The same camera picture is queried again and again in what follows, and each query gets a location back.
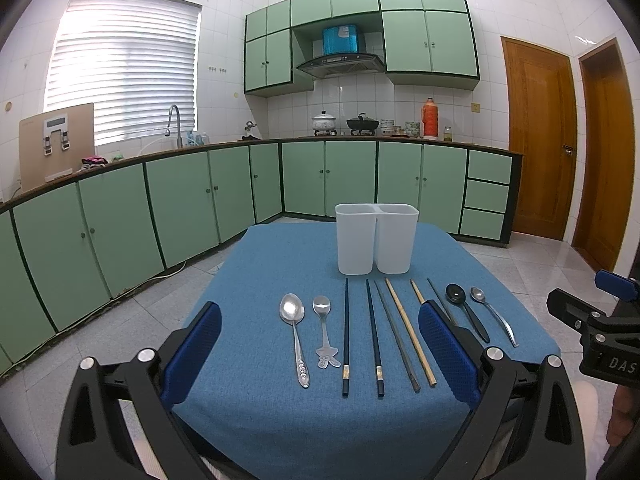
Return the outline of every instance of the utensil holder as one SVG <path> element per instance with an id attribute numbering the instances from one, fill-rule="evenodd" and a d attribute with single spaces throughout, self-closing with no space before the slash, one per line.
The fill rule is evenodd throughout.
<path id="1" fill-rule="evenodd" d="M 338 269 L 346 275 L 403 274 L 411 266 L 418 210 L 407 204 L 338 204 Z"/>

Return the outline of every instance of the tiled floor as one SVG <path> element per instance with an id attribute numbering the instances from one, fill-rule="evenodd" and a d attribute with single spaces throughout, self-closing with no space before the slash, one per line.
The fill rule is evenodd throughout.
<path id="1" fill-rule="evenodd" d="M 281 222 L 301 220 L 281 218 Z M 556 287 L 611 312 L 615 298 L 593 285 L 593 271 L 566 243 L 514 234 L 508 249 L 463 244 L 489 269 L 555 338 L 572 379 L 595 384 L 600 419 L 609 420 L 614 386 L 585 378 L 578 371 L 578 335 L 546 311 L 546 295 Z M 66 394 L 82 356 L 103 363 L 128 360 L 144 346 L 157 347 L 182 326 L 195 301 L 232 246 L 150 286 L 75 332 L 11 377 L 0 387 L 0 417 L 32 467 L 54 477 L 56 439 Z M 124 410 L 133 418 L 132 406 Z"/>

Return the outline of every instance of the window blind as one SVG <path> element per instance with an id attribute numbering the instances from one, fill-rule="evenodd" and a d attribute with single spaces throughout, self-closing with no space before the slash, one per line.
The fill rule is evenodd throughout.
<path id="1" fill-rule="evenodd" d="M 96 145 L 164 133 L 174 103 L 181 127 L 194 128 L 199 16 L 174 0 L 71 0 L 44 110 L 94 103 Z"/>

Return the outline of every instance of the spoon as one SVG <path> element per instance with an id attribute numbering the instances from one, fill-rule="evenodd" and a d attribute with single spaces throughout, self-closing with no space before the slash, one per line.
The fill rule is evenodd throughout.
<path id="1" fill-rule="evenodd" d="M 447 299 L 451 303 L 462 305 L 462 307 L 465 309 L 466 316 L 469 318 L 469 321 L 476 330 L 476 333 L 482 338 L 482 340 L 485 343 L 491 341 L 489 339 L 488 332 L 482 325 L 481 321 L 478 319 L 478 316 L 476 316 L 476 313 L 471 310 L 471 307 L 469 307 L 468 304 L 466 304 L 465 289 L 455 283 L 449 283 L 449 285 L 447 285 L 447 288 L 445 289 L 445 293 L 447 295 Z"/>
<path id="2" fill-rule="evenodd" d="M 318 366 L 321 368 L 326 368 L 328 363 L 331 363 L 331 366 L 336 368 L 340 366 L 340 361 L 334 357 L 338 353 L 338 349 L 329 345 L 329 336 L 326 334 L 326 317 L 330 310 L 331 302 L 329 298 L 325 296 L 316 296 L 314 298 L 314 312 L 318 314 L 322 324 L 322 346 L 316 350 L 316 354 L 320 358 Z"/>
<path id="3" fill-rule="evenodd" d="M 513 335 L 513 330 L 511 329 L 511 326 L 509 325 L 509 323 L 507 323 L 507 320 L 504 319 L 497 310 L 495 310 L 489 303 L 486 302 L 484 298 L 484 292 L 482 291 L 482 289 L 477 288 L 476 286 L 472 286 L 471 299 L 474 301 L 477 301 L 478 303 L 482 303 L 485 307 L 489 309 L 489 311 L 495 316 L 498 322 L 501 323 L 502 327 L 504 328 L 504 331 L 509 336 L 509 340 L 511 341 L 511 344 L 513 345 L 513 347 L 517 348 L 518 343 L 516 343 L 516 337 Z"/>
<path id="4" fill-rule="evenodd" d="M 293 341 L 296 348 L 296 372 L 298 373 L 298 382 L 303 388 L 309 387 L 309 372 L 306 369 L 305 359 L 302 357 L 302 347 L 298 338 L 298 330 L 296 323 L 302 321 L 305 317 L 305 307 L 302 301 L 295 294 L 285 294 L 280 302 L 280 317 L 285 323 L 289 323 L 293 327 Z"/>

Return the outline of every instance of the person's hand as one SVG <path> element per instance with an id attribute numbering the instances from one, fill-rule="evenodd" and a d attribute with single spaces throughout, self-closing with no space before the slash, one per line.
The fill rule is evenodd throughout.
<path id="1" fill-rule="evenodd" d="M 634 422 L 629 412 L 633 407 L 633 393 L 626 386 L 618 386 L 613 396 L 611 420 L 607 430 L 607 442 L 610 446 L 618 446 L 622 440 L 631 433 Z"/>

